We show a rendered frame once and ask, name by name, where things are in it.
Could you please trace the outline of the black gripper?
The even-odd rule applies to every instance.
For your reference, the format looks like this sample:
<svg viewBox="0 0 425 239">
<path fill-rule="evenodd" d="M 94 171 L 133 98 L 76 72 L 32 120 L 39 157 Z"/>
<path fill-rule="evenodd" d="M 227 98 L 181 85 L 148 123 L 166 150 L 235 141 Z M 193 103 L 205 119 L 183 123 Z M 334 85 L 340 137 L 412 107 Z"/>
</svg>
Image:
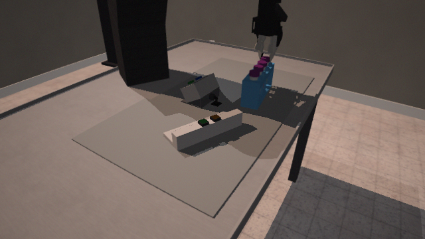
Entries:
<svg viewBox="0 0 425 239">
<path fill-rule="evenodd" d="M 258 39 L 255 45 L 255 49 L 258 50 L 258 56 L 260 60 L 264 54 L 263 48 L 266 36 L 270 37 L 268 52 L 271 52 L 271 54 L 269 57 L 269 62 L 272 61 L 283 35 L 282 26 L 280 24 L 281 20 L 274 12 L 276 3 L 281 3 L 281 0 L 259 0 L 258 18 L 253 17 L 252 19 L 252 33 L 256 34 Z"/>
</svg>

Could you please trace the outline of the grey flat mat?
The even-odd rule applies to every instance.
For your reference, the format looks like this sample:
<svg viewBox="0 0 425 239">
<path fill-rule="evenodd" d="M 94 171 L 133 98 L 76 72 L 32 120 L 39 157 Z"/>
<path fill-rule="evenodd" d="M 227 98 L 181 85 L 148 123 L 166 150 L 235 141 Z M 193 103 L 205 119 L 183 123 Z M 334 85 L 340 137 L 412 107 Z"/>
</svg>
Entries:
<svg viewBox="0 0 425 239">
<path fill-rule="evenodd" d="M 196 75 L 144 98 L 72 138 L 111 163 L 214 217 L 277 132 L 314 77 L 274 69 L 258 110 L 240 106 L 242 81 L 255 64 L 220 58 Z M 214 73 L 218 102 L 203 108 L 181 102 L 181 88 Z M 239 109 L 242 125 L 177 151 L 163 133 Z"/>
</svg>

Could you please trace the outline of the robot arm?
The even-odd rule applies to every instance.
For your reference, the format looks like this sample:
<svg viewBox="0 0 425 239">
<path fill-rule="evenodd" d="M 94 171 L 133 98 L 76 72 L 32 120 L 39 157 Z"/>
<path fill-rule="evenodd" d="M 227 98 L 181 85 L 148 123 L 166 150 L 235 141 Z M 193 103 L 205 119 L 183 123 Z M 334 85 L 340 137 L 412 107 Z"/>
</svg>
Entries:
<svg viewBox="0 0 425 239">
<path fill-rule="evenodd" d="M 276 3 L 276 8 L 274 12 L 277 14 L 277 17 L 279 17 L 281 21 L 286 22 L 288 16 L 278 3 Z"/>
</svg>

